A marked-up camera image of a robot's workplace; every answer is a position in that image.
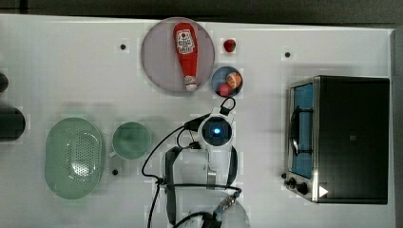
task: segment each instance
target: colorful ball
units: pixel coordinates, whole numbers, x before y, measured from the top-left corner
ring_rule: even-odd
[[[240,77],[240,75],[237,72],[232,72],[232,73],[228,74],[225,82],[229,86],[231,86],[231,88],[237,88],[238,86],[240,86],[240,83],[242,82],[242,78]]]
[[[229,86],[228,84],[221,84],[219,86],[219,95],[222,97],[228,97],[229,94],[231,93],[231,86]]]

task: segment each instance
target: gray floor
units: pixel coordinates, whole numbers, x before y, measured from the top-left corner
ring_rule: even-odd
[[[242,23],[312,24],[397,28],[403,22],[398,0],[1,0],[0,12],[48,15],[166,18]],[[395,32],[393,76],[393,133],[396,227],[403,227],[403,28]]]

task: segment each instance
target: silver frame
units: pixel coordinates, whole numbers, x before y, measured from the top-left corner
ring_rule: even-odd
[[[294,90],[293,88],[297,86],[304,86],[307,84],[313,84],[314,85],[314,113],[313,113],[313,127],[312,127],[312,178],[309,180],[307,178],[304,178],[298,174],[295,174],[291,172],[291,167],[293,164],[292,158],[293,158],[293,149],[291,148],[290,142],[289,142],[289,134],[290,134],[290,122],[291,118],[293,115],[293,106],[294,106]],[[287,179],[294,178],[297,183],[300,182],[305,182],[308,186],[308,193],[306,195],[302,195],[297,191],[297,189],[291,189],[289,186],[287,186],[287,189],[290,191],[298,194],[299,196],[312,201],[312,202],[318,202],[318,180],[319,180],[319,174],[318,174],[318,146],[319,146],[319,93],[320,93],[320,76],[316,76],[314,78],[302,80],[296,83],[293,83],[289,86],[289,99],[288,99],[288,104],[287,104],[287,109],[288,109],[288,122],[286,123],[286,160],[287,160]]]

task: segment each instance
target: pink plate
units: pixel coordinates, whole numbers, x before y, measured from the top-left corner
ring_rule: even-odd
[[[144,37],[142,64],[146,75],[156,86],[171,92],[187,92],[172,33],[180,22],[192,25],[198,39],[198,88],[210,78],[215,60],[213,41],[198,23],[187,18],[171,17],[155,25]]]

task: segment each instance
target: small ball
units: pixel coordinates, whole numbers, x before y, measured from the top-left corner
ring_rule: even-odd
[[[229,94],[231,93],[231,86],[228,84],[221,84],[219,86],[219,95],[222,97],[228,97]]]
[[[224,48],[227,52],[233,52],[236,46],[237,44],[235,43],[235,40],[226,40],[224,42]]]
[[[226,77],[225,82],[231,86],[231,88],[237,88],[240,86],[240,83],[242,82],[242,77],[237,72],[232,72],[228,74]]]

